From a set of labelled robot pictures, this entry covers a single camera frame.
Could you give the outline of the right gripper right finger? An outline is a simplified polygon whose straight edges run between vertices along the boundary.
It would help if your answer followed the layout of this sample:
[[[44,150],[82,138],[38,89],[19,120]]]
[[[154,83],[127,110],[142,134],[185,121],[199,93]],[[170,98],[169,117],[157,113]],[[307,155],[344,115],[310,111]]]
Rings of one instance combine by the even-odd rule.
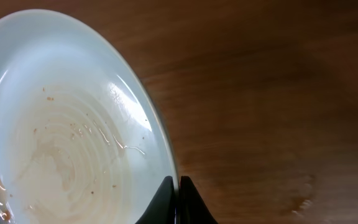
[[[218,224],[188,176],[180,179],[179,209],[182,224]]]

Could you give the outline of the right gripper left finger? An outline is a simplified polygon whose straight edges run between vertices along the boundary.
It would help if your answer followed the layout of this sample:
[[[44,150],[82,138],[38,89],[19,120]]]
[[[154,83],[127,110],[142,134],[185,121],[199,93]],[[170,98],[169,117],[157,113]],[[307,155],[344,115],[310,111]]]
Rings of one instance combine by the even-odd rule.
[[[175,200],[173,179],[171,176],[166,176],[135,224],[174,224]]]

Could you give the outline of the light blue plate bottom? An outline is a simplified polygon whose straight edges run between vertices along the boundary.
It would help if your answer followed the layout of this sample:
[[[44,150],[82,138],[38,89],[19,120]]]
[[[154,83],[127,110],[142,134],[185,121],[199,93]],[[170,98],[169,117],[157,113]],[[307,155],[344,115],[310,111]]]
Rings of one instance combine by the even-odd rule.
[[[172,147],[117,50],[65,14],[0,19],[0,223],[135,223]]]

